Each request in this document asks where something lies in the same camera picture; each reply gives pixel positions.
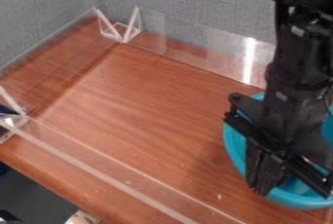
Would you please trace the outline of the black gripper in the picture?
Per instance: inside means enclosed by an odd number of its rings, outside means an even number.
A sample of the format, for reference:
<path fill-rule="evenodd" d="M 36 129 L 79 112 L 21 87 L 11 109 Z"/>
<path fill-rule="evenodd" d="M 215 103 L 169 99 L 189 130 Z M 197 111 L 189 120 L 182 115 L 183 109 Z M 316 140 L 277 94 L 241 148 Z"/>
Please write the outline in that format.
<path fill-rule="evenodd" d="M 322 197 L 333 192 L 333 145 L 322 126 L 333 100 L 332 78 L 312 81 L 270 65 L 262 99 L 229 96 L 226 124 L 246 141 L 246 181 L 264 197 L 289 177 Z"/>

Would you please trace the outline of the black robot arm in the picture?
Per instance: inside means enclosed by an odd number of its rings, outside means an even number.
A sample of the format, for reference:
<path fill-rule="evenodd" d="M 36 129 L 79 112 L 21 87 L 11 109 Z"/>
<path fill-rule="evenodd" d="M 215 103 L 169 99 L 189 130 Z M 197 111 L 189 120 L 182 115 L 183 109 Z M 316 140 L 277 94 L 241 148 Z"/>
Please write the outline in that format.
<path fill-rule="evenodd" d="M 276 51 L 264 99 L 229 96 L 226 124 L 246 139 L 245 177 L 262 196 L 290 176 L 329 198 L 333 146 L 322 134 L 333 104 L 333 0 L 273 0 Z"/>

